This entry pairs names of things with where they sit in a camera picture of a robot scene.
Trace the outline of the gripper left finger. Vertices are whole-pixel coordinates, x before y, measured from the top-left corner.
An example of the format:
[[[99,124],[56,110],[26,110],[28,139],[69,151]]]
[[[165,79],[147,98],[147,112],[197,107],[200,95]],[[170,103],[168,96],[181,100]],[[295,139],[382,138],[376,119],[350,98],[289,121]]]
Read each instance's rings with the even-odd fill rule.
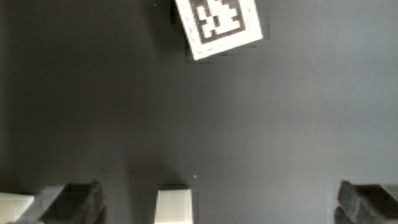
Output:
[[[48,186],[10,224],[108,224],[99,182]]]

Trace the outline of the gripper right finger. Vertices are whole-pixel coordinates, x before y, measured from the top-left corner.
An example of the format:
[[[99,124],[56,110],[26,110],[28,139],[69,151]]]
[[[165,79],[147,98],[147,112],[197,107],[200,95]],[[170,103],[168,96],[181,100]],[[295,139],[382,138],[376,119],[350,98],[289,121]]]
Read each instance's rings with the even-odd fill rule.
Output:
[[[341,181],[334,224],[398,224],[398,199],[380,184]]]

